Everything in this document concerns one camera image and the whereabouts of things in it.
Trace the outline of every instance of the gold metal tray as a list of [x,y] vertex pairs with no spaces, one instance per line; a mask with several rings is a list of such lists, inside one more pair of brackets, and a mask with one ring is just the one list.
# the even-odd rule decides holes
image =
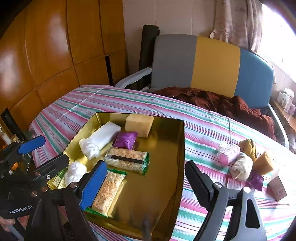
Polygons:
[[[87,138],[98,128],[112,121],[125,130],[129,114],[95,113],[75,135],[64,150],[70,159],[86,165],[87,171],[103,160],[112,142],[100,152],[99,158],[87,160],[79,147],[79,140]],[[184,178],[184,123],[181,120],[155,117],[148,138],[137,137],[135,150],[150,152],[150,164],[145,175],[126,171],[109,218],[85,213],[88,220],[131,238],[142,239],[142,222],[148,220],[152,240],[171,238],[181,201]],[[48,182],[51,189],[56,187]]]

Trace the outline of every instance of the window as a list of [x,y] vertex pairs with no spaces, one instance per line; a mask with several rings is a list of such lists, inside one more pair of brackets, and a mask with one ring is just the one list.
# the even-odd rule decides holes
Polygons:
[[296,35],[277,13],[262,5],[262,39],[258,54],[290,75],[296,82]]

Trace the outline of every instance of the white armrest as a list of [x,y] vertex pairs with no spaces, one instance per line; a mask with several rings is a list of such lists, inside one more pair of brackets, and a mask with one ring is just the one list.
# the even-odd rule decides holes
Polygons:
[[152,72],[152,68],[151,67],[147,67],[145,69],[142,69],[136,73],[131,74],[128,77],[125,77],[124,79],[122,79],[121,81],[119,81],[115,87],[124,89],[125,87],[127,87],[128,85],[137,82],[139,79],[141,79],[142,77],[144,77],[145,75],[148,75]]

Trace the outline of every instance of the brown blanket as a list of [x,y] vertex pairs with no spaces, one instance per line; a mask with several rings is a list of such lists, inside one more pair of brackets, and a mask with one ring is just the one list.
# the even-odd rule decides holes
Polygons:
[[261,115],[259,109],[250,109],[239,96],[232,98],[195,88],[168,87],[154,94],[171,97],[189,104],[215,111],[243,123],[266,136],[276,139],[271,117]]

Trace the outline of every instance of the blue cushion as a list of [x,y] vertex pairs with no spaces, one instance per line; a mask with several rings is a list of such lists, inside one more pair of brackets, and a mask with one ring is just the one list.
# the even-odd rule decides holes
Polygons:
[[240,96],[249,108],[266,107],[274,79],[273,68],[262,58],[240,49],[240,66],[234,95]]

